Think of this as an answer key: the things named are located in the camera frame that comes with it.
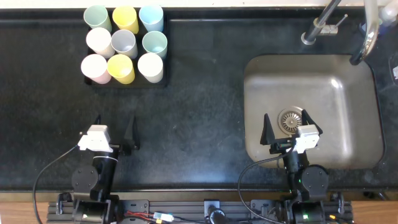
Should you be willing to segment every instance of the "chrome faucet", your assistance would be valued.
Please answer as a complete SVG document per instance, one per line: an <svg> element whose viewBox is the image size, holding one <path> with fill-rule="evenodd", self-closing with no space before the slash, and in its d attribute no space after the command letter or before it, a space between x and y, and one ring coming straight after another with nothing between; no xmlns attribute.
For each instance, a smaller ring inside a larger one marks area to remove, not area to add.
<svg viewBox="0 0 398 224"><path fill-rule="evenodd" d="M319 18L313 21L308 32L305 32L301 36L301 40L304 44L312 45L315 43L318 35L324 33L325 28L329 31L329 34L337 34L337 27L341 24L341 21L336 26L326 25L326 20L330 17L330 14L339 5L341 0L331 0L329 5L323 10ZM366 13L366 34L365 41L362 47L357 53L355 53L349 62L352 65L357 65L363 61L368 54L372 51L374 44L376 43L377 35L379 33L379 11L377 8L377 1L375 0L364 0L365 13Z"/></svg>

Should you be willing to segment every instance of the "drain strainer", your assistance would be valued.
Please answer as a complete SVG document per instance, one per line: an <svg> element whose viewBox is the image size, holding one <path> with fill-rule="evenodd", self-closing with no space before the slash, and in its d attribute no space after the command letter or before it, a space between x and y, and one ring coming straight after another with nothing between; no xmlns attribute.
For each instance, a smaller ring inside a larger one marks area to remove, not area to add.
<svg viewBox="0 0 398 224"><path fill-rule="evenodd" d="M301 108L292 106L279 113L278 124L285 134L294 134L299 126L302 125Z"/></svg>

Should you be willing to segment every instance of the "soap bottle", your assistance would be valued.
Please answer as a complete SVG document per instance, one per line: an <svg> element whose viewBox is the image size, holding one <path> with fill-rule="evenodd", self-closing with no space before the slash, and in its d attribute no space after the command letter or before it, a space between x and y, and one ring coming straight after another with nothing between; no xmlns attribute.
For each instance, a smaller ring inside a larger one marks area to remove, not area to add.
<svg viewBox="0 0 398 224"><path fill-rule="evenodd" d="M387 33L391 27L397 25L397 14L398 14L398 0L392 0L389 4L387 4L384 8L379 11L379 36ZM360 31L365 34L366 33L366 22L362 22L359 25Z"/></svg>

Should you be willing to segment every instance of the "sink basin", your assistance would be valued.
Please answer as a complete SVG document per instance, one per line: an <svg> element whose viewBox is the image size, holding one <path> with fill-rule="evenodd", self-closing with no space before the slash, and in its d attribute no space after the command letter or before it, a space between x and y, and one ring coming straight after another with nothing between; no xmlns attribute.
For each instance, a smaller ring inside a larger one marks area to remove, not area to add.
<svg viewBox="0 0 398 224"><path fill-rule="evenodd" d="M384 144L373 74L349 55L263 55L244 71L246 150L254 161L275 157L260 145L264 114L276 138L301 125L306 109L322 128L318 146L307 151L311 164L331 169L374 167ZM265 163L277 167L277 162Z"/></svg>

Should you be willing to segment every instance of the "faucet handle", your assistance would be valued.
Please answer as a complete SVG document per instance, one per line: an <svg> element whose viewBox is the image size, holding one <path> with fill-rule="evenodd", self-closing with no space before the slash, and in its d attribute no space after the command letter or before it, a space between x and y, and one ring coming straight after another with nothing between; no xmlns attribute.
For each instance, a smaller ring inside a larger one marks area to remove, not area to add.
<svg viewBox="0 0 398 224"><path fill-rule="evenodd" d="M325 25L319 35L336 35L338 33L338 26L348 17L347 14L336 25Z"/></svg>

